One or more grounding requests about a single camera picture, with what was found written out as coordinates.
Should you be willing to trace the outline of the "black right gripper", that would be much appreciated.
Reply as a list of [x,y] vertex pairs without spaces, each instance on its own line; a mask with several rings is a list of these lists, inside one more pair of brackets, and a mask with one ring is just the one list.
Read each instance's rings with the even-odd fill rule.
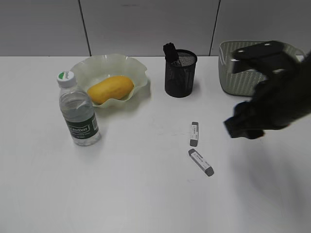
[[285,44],[267,41],[231,52],[231,73],[254,69],[266,76],[250,101],[237,104],[224,125],[232,138],[256,139],[265,130],[281,130],[311,112],[311,56],[302,61]]

